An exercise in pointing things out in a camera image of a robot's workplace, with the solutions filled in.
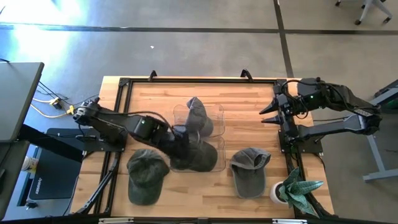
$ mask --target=green plant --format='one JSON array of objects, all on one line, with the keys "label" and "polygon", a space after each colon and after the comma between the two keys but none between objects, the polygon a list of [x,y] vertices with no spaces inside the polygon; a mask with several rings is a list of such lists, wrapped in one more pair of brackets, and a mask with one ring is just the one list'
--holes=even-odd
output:
[{"label": "green plant", "polygon": [[305,198],[305,194],[319,188],[323,181],[297,181],[299,174],[298,167],[289,174],[279,188],[279,197],[289,204],[289,208],[294,205],[302,212],[315,215],[311,204]]}]

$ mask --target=black tile line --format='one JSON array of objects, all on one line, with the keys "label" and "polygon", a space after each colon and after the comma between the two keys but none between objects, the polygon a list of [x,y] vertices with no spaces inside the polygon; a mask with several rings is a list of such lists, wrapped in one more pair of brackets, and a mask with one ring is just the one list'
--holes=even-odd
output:
[{"label": "black tile line", "polygon": [[[209,33],[242,33],[242,34],[277,34],[279,29],[257,28],[183,28],[183,27],[100,27],[70,26],[51,24],[30,24],[0,22],[0,30],[15,30],[20,26],[36,26],[46,31],[78,31],[78,32],[209,32]],[[330,34],[330,35],[398,35],[398,30],[312,30],[284,29],[285,34]]]},{"label": "black tile line", "polygon": [[274,6],[275,6],[276,21],[278,23],[278,28],[279,28],[279,37],[280,37],[280,44],[282,46],[282,54],[284,56],[284,61],[285,61],[286,75],[287,78],[294,78],[292,62],[290,61],[289,49],[287,47],[284,22],[282,19],[282,13],[280,11],[278,0],[274,0]]},{"label": "black tile line", "polygon": [[78,31],[78,32],[206,32],[206,33],[243,33],[243,34],[277,34],[278,29],[251,28],[180,28],[180,27],[93,27],[65,26],[47,24],[5,23],[0,22],[0,30],[14,30],[21,26],[35,26],[47,31]]}]

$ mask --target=dark gray baseball cap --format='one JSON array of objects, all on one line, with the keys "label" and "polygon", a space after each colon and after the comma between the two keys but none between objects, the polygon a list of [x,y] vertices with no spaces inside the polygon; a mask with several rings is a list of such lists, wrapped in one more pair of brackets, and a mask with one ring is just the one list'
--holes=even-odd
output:
[{"label": "dark gray baseball cap", "polygon": [[210,136],[214,126],[213,121],[207,117],[205,105],[197,97],[193,97],[187,102],[187,107],[189,108],[189,114],[185,126],[188,132],[199,132],[202,137]]},{"label": "dark gray baseball cap", "polygon": [[271,159],[271,154],[259,148],[249,147],[240,150],[231,159],[231,170],[235,189],[241,198],[256,198],[266,189],[264,166]]},{"label": "dark gray baseball cap", "polygon": [[170,169],[152,149],[138,149],[127,162],[129,200],[136,205],[152,205],[160,197],[163,178]]},{"label": "dark gray baseball cap", "polygon": [[184,159],[170,158],[170,166],[177,170],[193,170],[210,172],[218,160],[218,153],[214,146],[198,138],[198,134],[189,134],[189,145],[186,150],[188,156]]}]

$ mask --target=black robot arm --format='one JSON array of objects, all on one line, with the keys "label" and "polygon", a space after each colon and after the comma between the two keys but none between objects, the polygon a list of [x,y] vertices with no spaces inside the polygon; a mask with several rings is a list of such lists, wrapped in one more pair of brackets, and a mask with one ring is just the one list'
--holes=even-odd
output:
[{"label": "black robot arm", "polygon": [[[297,82],[297,96],[287,90],[289,82]],[[344,85],[325,83],[320,78],[304,78],[289,80],[274,87],[275,97],[272,103],[260,114],[278,111],[273,118],[263,123],[282,125],[284,132],[291,140],[306,139],[312,136],[324,136],[341,132],[356,134],[373,134],[379,129],[381,120],[380,109],[356,96]],[[305,114],[319,108],[330,108],[335,111],[349,111],[354,115],[333,123],[320,124],[312,127],[294,124],[294,116]]]},{"label": "black robot arm", "polygon": [[161,121],[142,113],[115,113],[101,107],[98,102],[84,102],[76,109],[73,119],[80,125],[92,126],[108,144],[123,141],[122,133],[127,131],[136,141],[155,147],[170,157],[184,159],[187,157],[186,146],[189,144],[188,134],[184,127],[171,127],[166,120]]}]

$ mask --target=wooden table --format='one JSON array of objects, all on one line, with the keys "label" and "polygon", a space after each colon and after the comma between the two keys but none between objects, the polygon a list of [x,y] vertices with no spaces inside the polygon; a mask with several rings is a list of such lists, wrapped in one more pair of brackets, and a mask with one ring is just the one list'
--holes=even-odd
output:
[{"label": "wooden table", "polygon": [[[120,77],[104,77],[99,94],[100,105],[114,108]],[[295,83],[289,83],[291,94],[297,94]],[[280,153],[277,137],[278,125],[262,124],[264,118],[276,114],[259,115],[259,111],[272,100],[270,84],[249,83],[135,83],[132,88],[130,111],[156,111],[171,123],[173,108],[185,105],[193,96],[205,105],[219,104],[224,108],[226,169],[221,172],[172,172],[165,177],[159,201],[151,206],[132,204],[127,196],[129,176],[126,164],[136,149],[150,148],[127,140],[119,166],[114,195],[113,217],[229,217],[229,218],[292,218],[293,209],[276,205],[269,198],[269,189],[287,177],[285,157]],[[125,97],[122,97],[123,110]],[[312,117],[296,120],[297,124],[311,126]],[[266,165],[266,191],[262,197],[245,200],[235,194],[229,159],[246,147],[260,147],[269,151],[271,161]],[[71,212],[77,211],[94,192],[100,179],[103,152],[95,152],[83,161],[73,198]],[[324,208],[333,213],[325,171],[319,158],[303,154],[307,180],[325,183],[313,192]],[[101,209],[105,207],[108,189],[104,191]]]}]

